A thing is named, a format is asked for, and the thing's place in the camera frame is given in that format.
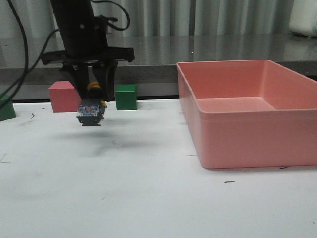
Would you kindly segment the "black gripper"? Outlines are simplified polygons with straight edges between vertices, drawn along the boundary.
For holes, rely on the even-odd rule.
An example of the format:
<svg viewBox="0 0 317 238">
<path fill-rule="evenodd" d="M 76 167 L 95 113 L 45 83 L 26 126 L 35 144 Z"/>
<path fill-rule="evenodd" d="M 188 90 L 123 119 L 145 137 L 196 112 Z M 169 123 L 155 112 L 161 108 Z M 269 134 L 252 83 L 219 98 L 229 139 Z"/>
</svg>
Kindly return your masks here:
<svg viewBox="0 0 317 238">
<path fill-rule="evenodd" d="M 118 61 L 132 62 L 135 58 L 133 48 L 112 47 L 108 45 L 106 29 L 121 28 L 114 25 L 118 21 L 115 17 L 103 15 L 80 17 L 75 15 L 56 15 L 64 50 L 45 52 L 41 56 L 42 63 L 72 63 L 64 64 L 60 73 L 77 90 L 81 99 L 88 98 L 89 74 L 86 64 L 102 61 L 92 66 L 92 72 L 98 87 L 93 86 L 93 98 L 105 101 L 114 99 L 114 79 Z"/>
</svg>

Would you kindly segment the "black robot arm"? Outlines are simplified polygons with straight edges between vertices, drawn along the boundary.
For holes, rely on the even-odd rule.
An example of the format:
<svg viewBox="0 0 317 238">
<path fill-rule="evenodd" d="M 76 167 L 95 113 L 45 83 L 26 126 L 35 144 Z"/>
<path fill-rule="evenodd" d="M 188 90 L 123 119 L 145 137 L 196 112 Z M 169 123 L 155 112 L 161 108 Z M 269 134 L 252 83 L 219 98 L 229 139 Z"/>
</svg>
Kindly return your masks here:
<svg viewBox="0 0 317 238">
<path fill-rule="evenodd" d="M 117 18 L 94 16 L 90 0 L 52 0 L 50 2 L 65 49 L 46 52 L 44 65 L 61 63 L 61 73 L 77 89 L 82 99 L 114 99 L 114 79 L 119 61 L 132 62 L 133 48 L 111 47 L 106 28 Z"/>
</svg>

